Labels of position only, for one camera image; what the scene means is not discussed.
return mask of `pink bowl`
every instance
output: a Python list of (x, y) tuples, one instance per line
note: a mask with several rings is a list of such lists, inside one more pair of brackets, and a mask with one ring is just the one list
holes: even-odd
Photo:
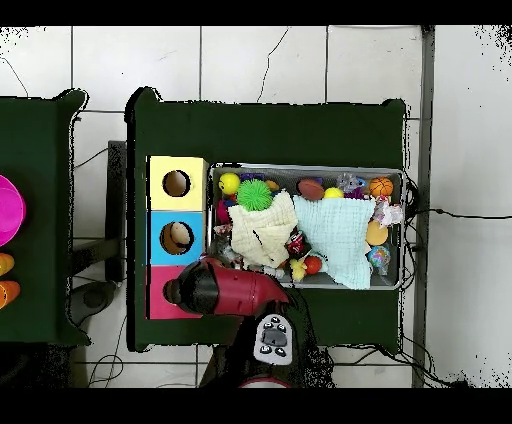
[(16, 235), (25, 215), (23, 197), (7, 178), (0, 175), (0, 247)]

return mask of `cream cloth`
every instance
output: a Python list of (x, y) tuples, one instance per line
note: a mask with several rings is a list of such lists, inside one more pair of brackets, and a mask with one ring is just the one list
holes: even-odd
[(241, 205), (228, 209), (233, 221), (231, 248), (244, 257), (244, 265), (277, 268), (288, 259), (285, 243), (297, 225), (292, 199), (278, 193), (268, 209), (249, 212)]

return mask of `green table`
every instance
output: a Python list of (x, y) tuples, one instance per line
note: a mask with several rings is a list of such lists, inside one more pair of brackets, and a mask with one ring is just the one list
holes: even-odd
[[(238, 321), (204, 316), (146, 320), (145, 160), (148, 155), (195, 156), (208, 163), (246, 162), (402, 168), (405, 104), (329, 103), (230, 105), (163, 102), (137, 90), (128, 125), (128, 346), (227, 343)], [(398, 351), (397, 290), (303, 290), (320, 345), (377, 343)]]
[(53, 100), (0, 98), (0, 174), (27, 205), (26, 220), (0, 252), (15, 259), (1, 279), (21, 286), (0, 310), (0, 342), (88, 344), (67, 316), (72, 252), (70, 125), (86, 93), (68, 90)]

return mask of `towel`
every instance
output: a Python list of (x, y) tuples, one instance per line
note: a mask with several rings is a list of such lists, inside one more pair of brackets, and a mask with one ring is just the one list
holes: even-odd
[(375, 201), (334, 198), (310, 202), (294, 196), (293, 202), (299, 230), (314, 251), (327, 257), (327, 274), (350, 289), (370, 288), (364, 251)]
[(297, 225), (293, 202), (286, 191), (278, 193), (268, 209), (249, 212), (241, 205), (228, 208), (233, 221), (231, 248), (244, 257), (244, 265), (277, 268), (288, 259), (284, 247)]

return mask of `pink box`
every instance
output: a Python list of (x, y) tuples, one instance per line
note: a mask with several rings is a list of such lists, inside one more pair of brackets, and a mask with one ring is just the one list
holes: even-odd
[(191, 319), (201, 318), (201, 315), (189, 314), (182, 311), (164, 298), (163, 290), (167, 281), (176, 278), (184, 266), (151, 266), (151, 282), (149, 284), (149, 319)]

